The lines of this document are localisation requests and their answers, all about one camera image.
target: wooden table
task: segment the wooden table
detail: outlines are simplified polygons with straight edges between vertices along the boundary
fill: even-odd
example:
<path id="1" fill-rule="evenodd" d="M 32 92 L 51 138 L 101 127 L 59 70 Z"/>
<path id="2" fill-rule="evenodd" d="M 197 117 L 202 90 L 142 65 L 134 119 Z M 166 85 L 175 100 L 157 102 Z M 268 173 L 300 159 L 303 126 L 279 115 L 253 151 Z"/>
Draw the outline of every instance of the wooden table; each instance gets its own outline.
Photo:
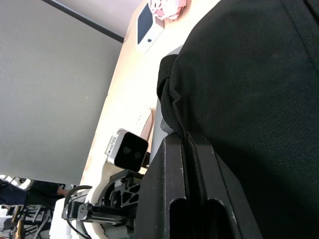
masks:
<path id="1" fill-rule="evenodd" d="M 104 167 L 103 177 L 106 179 L 119 171 L 114 166 L 104 164 L 104 152 L 113 129 L 129 128 L 132 118 L 143 109 L 152 109 L 155 116 L 161 59 L 183 45 L 194 26 L 218 2 L 187 0 L 187 7 L 177 20 L 164 22 L 164 31 L 146 54 L 136 48 L 136 29 L 137 17 L 147 1 L 143 1 L 133 13 L 83 172 L 82 185 L 98 183 L 102 176 L 101 167 Z"/>

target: black cable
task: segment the black cable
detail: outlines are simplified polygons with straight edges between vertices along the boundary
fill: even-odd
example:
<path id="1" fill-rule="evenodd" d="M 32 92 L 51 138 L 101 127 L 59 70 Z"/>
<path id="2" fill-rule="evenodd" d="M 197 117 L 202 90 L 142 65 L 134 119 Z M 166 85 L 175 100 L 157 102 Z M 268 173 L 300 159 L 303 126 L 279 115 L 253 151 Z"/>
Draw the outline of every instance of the black cable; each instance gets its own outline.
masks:
<path id="1" fill-rule="evenodd" d="M 92 186 L 86 186 L 86 185 L 82 185 L 82 186 L 77 186 L 75 188 L 72 188 L 70 190 L 70 192 L 66 195 L 65 197 L 65 201 L 64 201 L 64 207 L 66 207 L 66 205 L 69 203 L 70 198 L 72 196 L 73 193 L 75 193 L 76 191 L 82 190 L 82 189 L 91 189 Z"/>
<path id="2" fill-rule="evenodd" d="M 69 202 L 69 204 L 72 203 L 73 201 L 75 201 L 75 200 L 77 200 L 77 199 L 79 199 L 79 198 L 83 198 L 83 197 L 85 197 L 85 196 L 87 196 L 87 194 L 84 194 L 84 195 L 81 195 L 81 196 L 79 196 L 79 197 L 76 197 L 75 199 L 71 200 L 71 201 Z"/>
<path id="3" fill-rule="evenodd" d="M 65 197 L 65 201 L 64 201 L 64 207 L 66 206 L 70 206 L 70 203 L 73 202 L 74 200 L 80 198 L 80 197 L 84 197 L 85 195 L 82 195 L 82 196 L 79 196 L 78 198 L 75 198 L 73 199 L 71 202 L 70 202 L 70 198 L 72 196 L 73 193 L 75 193 L 76 191 L 79 191 L 79 190 L 82 190 L 82 189 L 91 189 L 92 186 L 85 186 L 85 185 L 82 185 L 82 186 L 77 186 L 73 189 L 70 190 L 70 192 L 68 193 L 68 195 Z M 66 214 L 66 222 L 68 223 L 69 227 L 73 229 L 73 231 L 75 231 L 78 235 L 80 235 L 81 237 L 85 238 L 85 239 L 91 239 L 91 237 L 89 235 L 84 235 L 83 233 L 79 232 L 70 222 L 69 220 L 69 216 L 68 214 Z"/>

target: black fabric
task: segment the black fabric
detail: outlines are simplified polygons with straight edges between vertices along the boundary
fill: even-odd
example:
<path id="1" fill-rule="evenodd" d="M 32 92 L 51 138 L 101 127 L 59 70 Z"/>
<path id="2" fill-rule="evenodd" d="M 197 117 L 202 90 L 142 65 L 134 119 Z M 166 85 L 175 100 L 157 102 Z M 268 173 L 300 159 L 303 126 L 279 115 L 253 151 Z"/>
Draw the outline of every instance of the black fabric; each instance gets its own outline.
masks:
<path id="1" fill-rule="evenodd" d="M 222 0 L 159 70 L 164 120 L 208 138 L 264 238 L 319 237 L 318 5 Z"/>
<path id="2" fill-rule="evenodd" d="M 10 184 L 0 185 L 0 205 L 24 205 L 27 192 Z"/>

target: white wall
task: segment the white wall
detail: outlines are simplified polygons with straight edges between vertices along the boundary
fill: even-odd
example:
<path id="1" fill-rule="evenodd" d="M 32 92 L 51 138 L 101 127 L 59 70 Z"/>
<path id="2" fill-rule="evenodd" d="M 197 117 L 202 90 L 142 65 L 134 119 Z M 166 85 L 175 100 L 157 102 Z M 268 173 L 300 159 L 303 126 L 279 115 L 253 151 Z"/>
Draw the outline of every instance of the white wall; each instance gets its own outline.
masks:
<path id="1" fill-rule="evenodd" d="M 132 13 L 142 0 L 56 0 L 106 29 L 125 37 Z"/>

